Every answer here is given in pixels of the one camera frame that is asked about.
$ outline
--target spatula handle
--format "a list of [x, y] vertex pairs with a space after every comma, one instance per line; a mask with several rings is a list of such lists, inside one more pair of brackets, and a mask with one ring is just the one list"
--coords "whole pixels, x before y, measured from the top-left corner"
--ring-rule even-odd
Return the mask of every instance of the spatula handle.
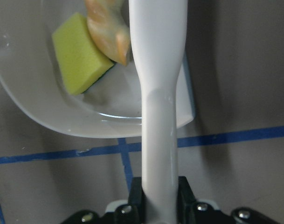
[[142, 188], [146, 224], [177, 223], [175, 93], [187, 0], [130, 0], [132, 50], [142, 91]]

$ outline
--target white spatula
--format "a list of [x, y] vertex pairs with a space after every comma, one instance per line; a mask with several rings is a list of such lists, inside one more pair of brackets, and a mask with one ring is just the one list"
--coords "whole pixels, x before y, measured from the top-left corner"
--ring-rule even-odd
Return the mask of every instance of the white spatula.
[[175, 91], [187, 0], [129, 0], [133, 58], [142, 90], [142, 188], [147, 224], [177, 223]]

